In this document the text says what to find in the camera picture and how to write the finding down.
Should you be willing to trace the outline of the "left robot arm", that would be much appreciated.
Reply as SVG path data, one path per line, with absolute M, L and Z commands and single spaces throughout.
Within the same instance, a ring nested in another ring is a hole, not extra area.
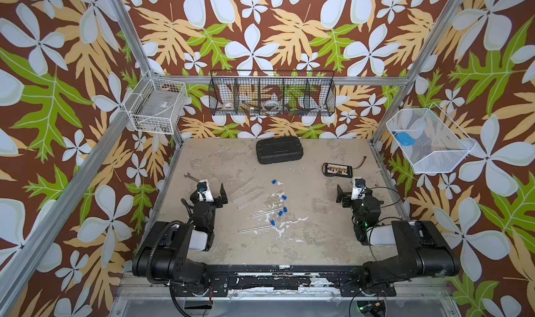
M 152 284 L 185 284 L 206 287 L 207 265 L 192 261 L 188 251 L 209 251 L 215 238 L 216 210 L 228 204 L 224 186 L 214 197 L 201 180 L 189 200 L 181 199 L 188 213 L 185 222 L 156 222 L 133 258 L 132 273 Z

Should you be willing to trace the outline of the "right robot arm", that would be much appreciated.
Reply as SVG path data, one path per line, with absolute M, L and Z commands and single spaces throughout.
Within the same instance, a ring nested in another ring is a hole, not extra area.
M 352 213 L 355 237 L 363 246 L 394 246 L 397 255 L 382 261 L 374 258 L 363 264 L 360 286 L 409 281 L 420 277 L 452 277 L 458 275 L 461 262 L 446 243 L 432 221 L 408 222 L 388 217 L 382 225 L 380 217 L 386 205 L 373 196 L 373 190 L 357 179 L 350 192 L 338 185 L 336 202 Z

